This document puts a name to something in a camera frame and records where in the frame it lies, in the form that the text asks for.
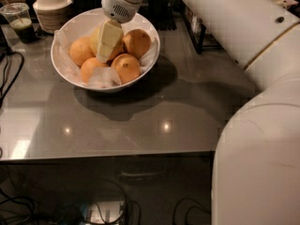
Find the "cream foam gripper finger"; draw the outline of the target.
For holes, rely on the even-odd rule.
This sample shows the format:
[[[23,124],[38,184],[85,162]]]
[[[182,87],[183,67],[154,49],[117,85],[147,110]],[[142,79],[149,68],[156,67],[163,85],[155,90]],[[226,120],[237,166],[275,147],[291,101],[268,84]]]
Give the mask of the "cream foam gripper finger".
[[[97,44],[97,59],[99,62],[106,63],[113,59],[121,46],[123,35],[123,29],[119,22],[108,20],[101,25]]]

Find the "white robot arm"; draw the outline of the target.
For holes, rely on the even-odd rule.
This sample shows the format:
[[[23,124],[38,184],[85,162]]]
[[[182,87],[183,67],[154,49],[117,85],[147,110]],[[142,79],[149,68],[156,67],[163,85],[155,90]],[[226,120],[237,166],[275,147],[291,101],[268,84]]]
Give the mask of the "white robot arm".
[[[182,0],[258,94],[227,123],[212,225],[300,225],[300,21],[270,0]]]

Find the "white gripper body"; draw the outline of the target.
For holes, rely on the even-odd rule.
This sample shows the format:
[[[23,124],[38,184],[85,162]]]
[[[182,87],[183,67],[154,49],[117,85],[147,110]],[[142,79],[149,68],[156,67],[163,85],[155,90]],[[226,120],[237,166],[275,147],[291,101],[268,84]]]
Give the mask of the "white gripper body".
[[[104,14],[119,23],[130,22],[142,5],[143,0],[101,0]]]

